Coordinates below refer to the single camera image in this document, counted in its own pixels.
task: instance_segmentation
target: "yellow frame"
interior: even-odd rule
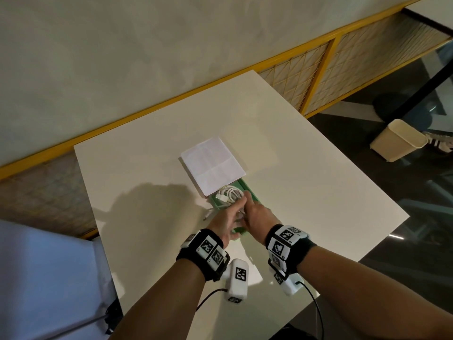
[[[134,120],[134,119],[137,119],[137,118],[140,118],[144,115],[147,115],[151,112],[154,112],[160,108],[163,108],[163,107],[166,107],[170,104],[173,104],[174,102],[178,102],[184,98],[187,98],[191,95],[194,95],[198,92],[201,92],[201,91],[204,91],[205,89],[207,88],[210,88],[214,85],[218,85],[219,83],[222,83],[226,80],[229,80],[231,78],[234,78],[238,75],[241,75],[245,72],[248,72],[250,70],[254,70],[256,72],[260,72],[266,68],[270,68],[271,66],[275,65],[275,64],[278,64],[280,62],[283,62],[293,56],[296,56],[296,55],[299,55],[303,52],[306,52],[310,49],[313,49],[315,47],[318,47],[322,44],[325,44],[325,43],[329,43],[328,47],[327,47],[327,51],[326,53],[324,54],[323,56],[323,59],[321,61],[321,64],[320,64],[320,67],[318,68],[318,71],[312,81],[312,84],[310,85],[310,88],[309,88],[309,91],[307,92],[307,95],[305,97],[305,100],[303,101],[303,104],[300,108],[300,112],[303,114],[305,112],[305,110],[307,109],[308,105],[309,105],[309,102],[310,100],[312,99],[313,97],[313,94],[314,92],[316,91],[316,87],[318,86],[321,78],[322,78],[322,75],[323,73],[325,72],[325,69],[327,68],[331,58],[333,57],[333,54],[335,52],[335,48],[336,46],[338,45],[339,41],[340,41],[340,38],[344,35],[344,34],[347,34],[349,32],[352,32],[352,31],[355,31],[359,28],[362,28],[366,25],[369,25],[373,22],[377,22],[379,20],[382,20],[386,17],[389,17],[395,13],[398,13],[400,12],[404,7],[412,4],[412,3],[415,3],[417,1],[420,1],[420,0],[410,0],[410,1],[406,1],[406,2],[403,2],[399,5],[396,5],[396,6],[393,6],[392,8],[390,9],[387,9],[385,11],[382,11],[378,14],[375,14],[375,15],[372,15],[370,17],[366,17],[365,19],[362,19],[362,20],[359,20],[359,21],[356,21],[356,22],[353,22],[352,24],[349,24],[349,25],[346,25],[346,26],[343,26],[341,28],[338,28],[336,30],[333,30],[331,32],[329,32],[328,34],[324,34],[318,38],[315,38],[313,40],[310,40],[309,42],[305,43],[305,44],[302,44],[302,45],[299,45],[298,47],[295,47],[291,50],[288,50],[288,51],[285,51],[283,53],[280,53],[279,55],[277,56],[274,56],[274,57],[271,57],[265,61],[262,61],[262,62],[259,62],[259,63],[256,63],[248,68],[245,68],[245,69],[242,69],[238,72],[235,72],[234,74],[231,74],[231,75],[228,75],[226,77],[223,77],[217,81],[213,81],[211,83],[208,83],[207,85],[204,85],[204,86],[201,86],[201,87],[198,87],[198,88],[195,88],[191,91],[188,91],[187,93],[184,93],[184,94],[181,94],[177,97],[174,97],[172,99],[169,99],[167,101],[164,101],[158,105],[155,105],[155,106],[152,106],[152,107],[149,107],[149,108],[146,108],[144,110],[141,110],[137,113],[134,113],[134,114],[131,114],[127,117],[124,117],[122,119],[119,119],[117,121],[114,121],[113,123],[110,123],[110,124],[107,124],[105,126],[102,126],[96,130],[93,130],[93,131],[90,131],[90,132],[87,132],[86,134],[83,134],[81,136],[78,136],[78,137],[75,137],[71,140],[68,140],[66,142],[63,142],[63,143],[60,143],[58,145],[55,145],[51,148],[48,148],[48,149],[45,149],[39,153],[36,153],[36,154],[33,154],[33,155],[30,155],[24,159],[21,159],[21,160],[18,160],[18,161],[15,161],[11,164],[8,164],[8,165],[5,165],[3,167],[0,168],[0,180],[4,179],[4,178],[7,178],[7,177],[10,177],[14,174],[17,174],[19,172],[22,172],[22,171],[25,171],[26,169],[28,168],[31,168],[35,165],[39,165],[43,162],[46,162],[48,160],[51,160],[51,159],[54,159],[62,154],[65,154],[65,153],[68,153],[70,152],[71,150],[73,150],[73,147],[80,143],[80,142],[83,142],[89,138],[92,138],[94,136],[97,136],[97,135],[100,135],[102,133],[104,133],[105,131],[109,131],[111,129],[114,129],[116,128],[117,126],[120,126],[120,125],[123,125],[125,123],[128,123],[130,122],[131,120]],[[341,101],[342,99],[348,97],[349,95],[355,93],[356,91],[362,89],[362,88],[365,88],[367,85],[370,85],[371,83],[377,81],[378,79],[392,73],[393,71],[405,66],[406,64],[409,64],[411,62],[413,62],[415,59],[418,59],[420,56],[423,56],[424,54],[428,53],[429,51],[432,51],[432,50],[435,50],[437,47],[434,47],[426,52],[424,52],[422,55],[419,55],[417,56],[416,58],[414,59],[411,59],[409,60],[408,62],[405,62],[401,65],[399,65],[398,67],[396,68],[393,68],[392,70],[390,70],[389,72],[386,72],[385,74],[382,74],[376,78],[374,78],[373,80],[361,85],[360,87],[356,88],[355,90],[345,94],[344,96],[341,96],[339,98],[337,98],[336,100],[330,102],[329,104],[309,113],[308,115],[305,115],[306,118],[309,118],[311,116],[314,116],[315,114],[321,112],[322,110],[324,110],[325,108],[327,107],[330,107],[331,105],[333,105],[334,103],[338,102],[338,101]]]

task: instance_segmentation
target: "black cable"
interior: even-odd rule
[[[310,296],[313,298],[313,302],[314,304],[316,305],[316,310],[318,311],[318,315],[319,315],[319,319],[321,320],[321,340],[324,340],[324,324],[323,324],[323,318],[321,317],[321,312],[319,311],[319,306],[318,304],[316,303],[316,300],[314,299],[314,296],[313,294],[311,293],[311,291],[309,290],[309,288],[301,281],[297,281],[296,284],[302,284],[306,289],[307,291],[309,292]]]
[[[206,300],[207,300],[209,297],[211,297],[213,294],[215,294],[215,293],[218,292],[218,291],[228,292],[227,289],[217,289],[217,290],[212,291],[209,295],[206,296],[206,298],[200,303],[200,305],[197,306],[197,310],[200,309],[200,307],[203,305],[203,303],[206,302]]]

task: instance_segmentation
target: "yellow railing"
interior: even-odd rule
[[[83,142],[89,138],[92,138],[94,136],[97,136],[99,134],[102,134],[104,133],[105,131],[109,131],[111,129],[114,129],[116,128],[117,126],[120,126],[120,125],[123,125],[127,122],[130,122],[131,120],[134,120],[134,119],[137,119],[137,118],[140,118],[144,115],[147,115],[151,112],[154,112],[160,108],[163,108],[165,106],[168,106],[170,104],[173,104],[174,102],[178,102],[184,98],[187,98],[191,95],[194,95],[198,92],[201,92],[207,88],[210,88],[214,85],[218,85],[219,83],[222,83],[226,80],[229,80],[233,77],[236,77],[240,74],[243,74],[245,72],[248,72],[248,71],[251,71],[251,70],[254,70],[256,72],[261,72],[265,69],[268,69],[272,66],[275,66],[281,62],[284,62],[292,57],[295,57],[297,55],[300,55],[304,52],[307,52],[309,51],[310,49],[313,49],[313,48],[316,48],[316,47],[319,47],[320,45],[323,45],[323,44],[326,44],[328,43],[328,46],[327,46],[327,49],[322,57],[322,60],[320,61],[319,63],[319,66],[316,70],[316,73],[314,75],[314,78],[313,80],[311,81],[310,83],[310,86],[309,86],[309,89],[303,99],[303,102],[302,102],[302,105],[300,106],[300,112],[305,115],[306,118],[309,118],[311,116],[313,116],[314,114],[324,110],[325,108],[327,107],[330,107],[331,105],[333,105],[334,103],[348,97],[349,95],[355,93],[356,91],[366,87],[367,85],[370,85],[372,84],[373,82],[377,81],[378,79],[392,73],[393,71],[405,66],[406,64],[409,64],[411,63],[412,61],[418,59],[419,57],[423,56],[424,54],[426,54],[427,52],[429,51],[432,51],[434,49],[436,49],[437,47],[439,47],[440,45],[443,45],[446,41],[448,40],[444,40],[442,41],[441,43],[439,43],[438,45],[435,45],[431,48],[429,48],[428,50],[425,50],[423,51],[421,54],[418,54],[414,57],[411,57],[410,59],[408,59],[407,61],[399,64],[398,66],[388,70],[387,72],[385,73],[382,73],[376,77],[374,77],[373,79],[367,81],[366,83],[360,85],[359,87],[356,87],[354,89],[352,89],[351,91],[348,91],[346,94],[343,94],[337,98],[335,98],[333,101],[331,102],[328,102],[327,104],[325,105],[322,105],[321,107],[317,108],[316,110],[313,110],[312,112],[309,112],[309,114],[306,114],[309,106],[310,106],[310,102],[312,101],[313,97],[315,96],[316,92],[317,92],[317,89],[318,89],[318,86],[320,85],[321,83],[321,80],[323,79],[323,76],[324,76],[324,73],[326,71],[326,69],[329,67],[329,64],[331,63],[331,60],[332,58],[334,57],[335,53],[336,53],[336,49],[338,47],[338,45],[340,44],[341,42],[341,39],[343,38],[343,36],[345,36],[346,34],[350,34],[351,32],[353,31],[356,31],[360,28],[363,28],[365,26],[368,26],[370,24],[373,24],[375,22],[378,22],[382,19],[385,19],[387,17],[390,17],[398,12],[400,12],[405,6],[411,4],[411,3],[414,3],[416,1],[419,1],[419,0],[410,0],[410,1],[407,1],[405,3],[402,3],[402,4],[399,4],[399,5],[396,5],[386,11],[383,11],[381,13],[378,13],[378,14],[375,14],[375,15],[372,15],[370,17],[367,17],[365,19],[362,19],[362,20],[359,20],[357,22],[354,22],[352,24],[349,24],[349,25],[346,25],[342,28],[338,28],[334,31],[331,31],[330,33],[328,34],[324,34],[318,38],[315,38],[305,44],[302,44],[302,45],[299,45],[298,47],[295,47],[291,50],[288,50],[288,51],[285,51],[277,56],[274,56],[274,57],[271,57],[263,62],[259,62],[259,63],[256,63],[254,65],[252,65],[251,67],[248,67],[248,68],[245,68],[245,69],[242,69],[238,72],[235,72],[234,74],[231,74],[231,75],[228,75],[226,77],[223,77],[217,81],[213,81],[207,85],[204,85],[204,86],[201,86],[199,88],[196,88],[192,91],[189,91],[187,93],[184,93],[182,95],[179,95],[177,97],[174,97],[170,100],[167,100],[165,102],[162,102],[158,105],[155,105],[155,106],[152,106],[150,108],[146,108],[142,111],[139,111],[137,113],[134,113],[134,114],[131,114],[125,118],[122,118],[122,119],[119,119],[113,123],[110,123],[108,125],[105,125],[105,126],[102,126],[96,130],[93,130],[93,131],[90,131],[86,134],[83,134],[81,136],[78,136],[76,138],[73,138],[71,140],[68,140],[66,142],[63,142],[63,143],[60,143],[56,146],[53,146],[51,148],[48,148],[46,150],[43,150],[39,153],[36,153],[36,154],[33,154],[31,156],[28,156],[24,159],[21,159],[21,160],[18,160],[16,162],[13,162],[9,165],[5,165],[3,167],[0,168],[0,179],[4,179],[4,178],[7,178],[9,176],[12,176],[16,173],[19,173],[21,171],[24,171],[28,168],[31,168],[35,165],[39,165],[43,162],[46,162],[48,160],[51,160],[51,159],[54,159],[62,154],[65,154],[67,152],[70,152],[71,150],[73,150],[73,147],[74,145],[80,143],[80,142]]]

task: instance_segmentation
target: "hand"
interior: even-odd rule
[[[265,207],[259,203],[255,203],[252,199],[252,194],[245,191],[244,195],[247,198],[245,211],[247,220],[243,221],[243,226],[259,243],[265,245],[266,236],[273,226],[280,223],[279,219]]]
[[[238,211],[244,207],[246,204],[246,197],[242,197],[242,199],[238,200],[230,207],[220,210],[217,215],[214,216],[212,221],[206,227],[207,229],[212,230],[215,232],[218,237],[223,241],[223,248],[225,249],[230,240],[236,240],[239,238],[241,234],[233,234],[231,231],[233,228],[237,228],[239,225],[236,224],[236,214]]]

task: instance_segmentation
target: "forearm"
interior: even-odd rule
[[[453,339],[453,316],[387,276],[321,247],[298,272],[354,328],[382,339]]]
[[[194,263],[178,260],[127,312],[110,338],[185,339],[204,284]]]

